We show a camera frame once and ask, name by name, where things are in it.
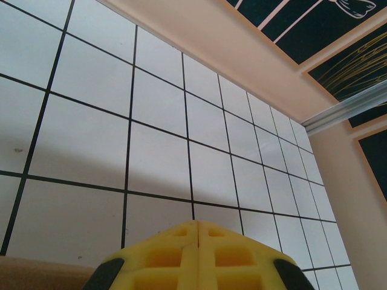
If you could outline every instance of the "beige wall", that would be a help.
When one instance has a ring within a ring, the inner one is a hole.
[[[387,289],[387,203],[354,138],[383,126],[354,132],[343,122],[310,138],[361,290]]]

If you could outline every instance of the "white tile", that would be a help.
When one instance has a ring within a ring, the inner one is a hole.
[[[187,91],[221,107],[218,75],[204,65],[184,55],[184,75]]]
[[[123,194],[28,180],[7,255],[98,266],[121,246]]]
[[[300,216],[319,219],[309,182],[294,176],[290,177],[290,182]]]
[[[20,178],[0,175],[0,241],[4,239],[13,204],[20,184]]]
[[[282,250],[296,261],[301,269],[312,268],[301,221],[296,217],[275,216]]]
[[[317,167],[314,155],[305,151],[300,150],[302,160],[304,162],[305,169],[307,171],[308,179],[317,183],[322,184],[319,168]]]
[[[67,36],[52,90],[128,117],[131,80],[131,65]]]
[[[241,218],[238,210],[210,205],[195,204],[195,219],[199,221],[214,222],[221,227],[228,228],[242,234]]]
[[[226,112],[227,131],[229,133],[231,153],[261,162],[256,141],[254,125]]]
[[[314,290],[319,290],[319,285],[317,284],[317,280],[316,280],[316,276],[314,275],[314,271],[304,272],[304,275],[309,280],[309,282],[312,284]]]
[[[315,268],[333,266],[331,253],[320,221],[301,219]]]
[[[255,131],[258,136],[263,164],[286,171],[284,156],[279,145],[278,137],[257,127]]]
[[[309,152],[312,152],[312,147],[310,146],[309,137],[305,127],[301,126],[297,122],[290,120],[293,132],[296,136],[297,145]]]
[[[249,93],[247,95],[249,95],[254,124],[277,134],[270,106]]]
[[[310,183],[312,188],[314,200],[316,201],[317,210],[319,211],[320,218],[328,221],[335,221],[331,204],[328,199],[327,192],[324,186]]]
[[[189,202],[128,195],[125,246],[192,219]]]
[[[243,231],[246,237],[257,240],[269,247],[281,251],[277,228],[272,214],[241,211]]]
[[[224,77],[219,76],[219,81],[224,109],[252,122],[246,91],[226,80]]]
[[[129,189],[190,199],[187,141],[132,123]]]
[[[140,27],[137,32],[135,64],[168,82],[183,87],[181,52]]]
[[[77,0],[67,31],[95,46],[133,61],[135,25],[96,0]]]
[[[261,165],[232,156],[239,205],[255,210],[273,211]]]
[[[23,172],[44,92],[0,78],[0,170]]]
[[[297,206],[288,175],[267,167],[265,168],[265,173],[274,212],[297,216]]]
[[[359,290],[352,267],[337,268],[343,290]]]
[[[339,227],[332,222],[322,222],[322,225],[327,235],[329,248],[333,256],[335,265],[349,264],[350,260],[346,254],[344,242],[341,238]]]
[[[237,206],[230,156],[190,142],[193,198]]]
[[[290,119],[274,108],[272,108],[272,112],[278,136],[296,144],[296,139],[294,137],[293,129],[291,128],[290,124]]]
[[[187,93],[189,138],[229,151],[223,111]]]
[[[29,173],[123,188],[128,121],[50,95]]]
[[[281,143],[288,172],[296,176],[306,178],[307,174],[305,173],[304,165],[297,146],[284,140],[279,140],[279,142]]]
[[[61,32],[0,3],[0,71],[47,87]]]
[[[320,290],[342,290],[335,269],[318,270],[316,275]]]
[[[35,15],[59,28],[66,22],[71,0],[7,0],[7,2]]]
[[[184,92],[135,70],[132,117],[182,136],[187,135]]]

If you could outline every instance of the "yellow object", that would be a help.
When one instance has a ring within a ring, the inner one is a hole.
[[[109,256],[105,263],[118,260],[122,265],[107,288],[98,289],[313,289],[286,288],[273,262],[278,259],[290,262],[303,276],[294,260],[279,251],[211,222],[190,221]],[[87,286],[85,290],[94,289]]]

